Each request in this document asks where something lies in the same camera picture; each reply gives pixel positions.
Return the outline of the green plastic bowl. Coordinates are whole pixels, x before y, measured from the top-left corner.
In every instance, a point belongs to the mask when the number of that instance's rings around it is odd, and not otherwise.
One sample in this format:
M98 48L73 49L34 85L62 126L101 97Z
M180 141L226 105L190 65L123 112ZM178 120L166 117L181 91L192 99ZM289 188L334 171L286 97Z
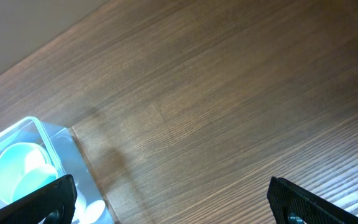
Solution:
M18 181L32 169L51 164L46 150L32 142L18 142L0 155L0 199L9 204Z

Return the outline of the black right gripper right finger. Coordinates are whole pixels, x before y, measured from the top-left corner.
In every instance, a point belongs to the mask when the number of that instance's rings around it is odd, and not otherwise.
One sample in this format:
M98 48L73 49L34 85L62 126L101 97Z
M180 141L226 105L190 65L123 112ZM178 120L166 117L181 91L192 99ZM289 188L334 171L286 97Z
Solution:
M358 217L282 177L270 179L267 199L277 224L358 224Z

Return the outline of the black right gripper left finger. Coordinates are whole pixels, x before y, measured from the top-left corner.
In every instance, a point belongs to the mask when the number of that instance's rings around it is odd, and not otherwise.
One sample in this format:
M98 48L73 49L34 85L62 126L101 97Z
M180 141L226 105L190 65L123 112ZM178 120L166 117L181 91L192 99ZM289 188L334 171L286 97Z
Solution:
M0 209L0 224L71 223L76 198L73 176L64 175Z

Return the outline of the green plastic cup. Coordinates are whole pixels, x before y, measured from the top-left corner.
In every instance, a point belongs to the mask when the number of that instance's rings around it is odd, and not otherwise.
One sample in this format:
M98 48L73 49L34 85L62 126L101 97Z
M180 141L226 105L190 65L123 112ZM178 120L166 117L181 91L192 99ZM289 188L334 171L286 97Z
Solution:
M42 188L43 186L57 180L58 172L50 164L41 165L27 172L16 184L12 192L12 202Z

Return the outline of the clear plastic container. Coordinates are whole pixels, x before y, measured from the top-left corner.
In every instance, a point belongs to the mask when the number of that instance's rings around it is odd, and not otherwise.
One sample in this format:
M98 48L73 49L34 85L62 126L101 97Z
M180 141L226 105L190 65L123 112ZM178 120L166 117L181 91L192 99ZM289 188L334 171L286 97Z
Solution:
M73 176L76 189L85 196L86 207L97 200L103 200L67 128L28 116L0 133L0 155L7 147L18 142L32 142L42 146L51 160L50 165L54 166L58 172L57 179L67 174ZM0 199L0 209L9 204ZM72 220L72 222L86 223L84 214L81 219ZM113 223L113 221L106 204L103 214L95 223L104 224Z

